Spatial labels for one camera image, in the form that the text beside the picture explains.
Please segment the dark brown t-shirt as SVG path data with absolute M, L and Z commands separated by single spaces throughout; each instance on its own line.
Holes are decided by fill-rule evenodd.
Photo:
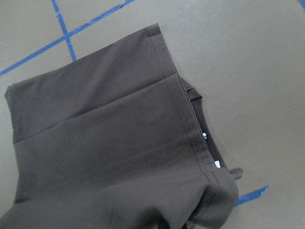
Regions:
M 19 180 L 3 229 L 220 228 L 236 177 L 158 24 L 7 88 Z

